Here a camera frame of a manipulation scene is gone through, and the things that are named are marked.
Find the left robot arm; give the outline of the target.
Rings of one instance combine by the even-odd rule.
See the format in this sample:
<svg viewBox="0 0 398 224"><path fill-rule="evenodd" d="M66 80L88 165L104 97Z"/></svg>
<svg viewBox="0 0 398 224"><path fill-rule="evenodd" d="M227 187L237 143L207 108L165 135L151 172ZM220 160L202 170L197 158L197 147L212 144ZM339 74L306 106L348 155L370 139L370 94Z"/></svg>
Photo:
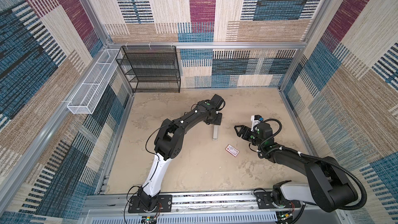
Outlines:
<svg viewBox="0 0 398 224"><path fill-rule="evenodd" d="M202 100L193 105L191 111L183 116L170 120L165 119L156 130L154 139L154 160L146 181L137 191L139 204L144 210L151 211L158 205L158 195L164 175L171 161L182 150L185 134L196 124L221 125L225 100L217 95L210 100Z"/></svg>

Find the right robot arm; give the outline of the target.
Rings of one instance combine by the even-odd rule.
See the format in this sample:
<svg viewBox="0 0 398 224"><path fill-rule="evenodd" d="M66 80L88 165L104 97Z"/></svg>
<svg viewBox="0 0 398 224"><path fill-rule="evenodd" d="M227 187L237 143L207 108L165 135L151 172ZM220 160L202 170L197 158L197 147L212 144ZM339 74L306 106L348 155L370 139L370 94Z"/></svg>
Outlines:
<svg viewBox="0 0 398 224"><path fill-rule="evenodd" d="M288 201L301 201L317 205L325 212L336 209L356 210L366 203L366 190L360 181L332 157L319 158L301 153L274 141L275 134L265 122L253 127L236 125L239 138L257 147L260 159L291 168L307 178L307 183L290 180L273 186L272 198L276 206Z"/></svg>

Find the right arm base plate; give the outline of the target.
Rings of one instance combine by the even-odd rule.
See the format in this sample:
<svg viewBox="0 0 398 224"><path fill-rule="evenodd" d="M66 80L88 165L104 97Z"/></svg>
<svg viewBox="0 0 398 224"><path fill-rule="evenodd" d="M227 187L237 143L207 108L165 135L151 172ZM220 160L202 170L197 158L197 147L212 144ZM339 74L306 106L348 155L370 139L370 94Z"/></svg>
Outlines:
<svg viewBox="0 0 398 224"><path fill-rule="evenodd" d="M254 190L254 196L259 209L300 209L300 201L287 200L278 191L266 191L264 189Z"/></svg>

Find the red white staple box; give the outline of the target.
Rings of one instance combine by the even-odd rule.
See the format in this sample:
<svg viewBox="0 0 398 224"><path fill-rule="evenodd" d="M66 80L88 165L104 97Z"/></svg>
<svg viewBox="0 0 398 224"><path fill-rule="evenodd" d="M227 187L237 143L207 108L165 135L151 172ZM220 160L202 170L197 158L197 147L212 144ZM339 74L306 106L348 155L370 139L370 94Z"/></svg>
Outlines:
<svg viewBox="0 0 398 224"><path fill-rule="evenodd" d="M237 157L239 154L239 150L237 150L235 147L233 147L232 145L228 145L226 147L226 151L228 153L230 153L232 156Z"/></svg>

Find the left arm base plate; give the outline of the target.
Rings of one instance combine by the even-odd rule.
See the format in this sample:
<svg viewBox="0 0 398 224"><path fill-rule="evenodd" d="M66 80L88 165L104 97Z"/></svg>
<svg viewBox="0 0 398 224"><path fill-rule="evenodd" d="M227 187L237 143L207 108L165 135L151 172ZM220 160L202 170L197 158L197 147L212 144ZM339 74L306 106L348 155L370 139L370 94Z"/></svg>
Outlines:
<svg viewBox="0 0 398 224"><path fill-rule="evenodd" d="M147 196L132 196L129 199L128 213L155 213L160 211L161 213L171 212L173 196L172 195L157 195L153 198Z"/></svg>

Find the grey silver stapler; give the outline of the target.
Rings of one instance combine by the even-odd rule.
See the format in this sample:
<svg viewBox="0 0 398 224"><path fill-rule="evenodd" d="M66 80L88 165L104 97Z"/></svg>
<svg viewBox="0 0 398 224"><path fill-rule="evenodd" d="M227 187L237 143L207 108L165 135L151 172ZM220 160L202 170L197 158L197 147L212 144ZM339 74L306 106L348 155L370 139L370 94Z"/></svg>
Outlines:
<svg viewBox="0 0 398 224"><path fill-rule="evenodd" d="M218 133L219 133L219 126L214 125L214 130L213 130L213 135L212 135L212 140L217 141L218 140Z"/></svg>

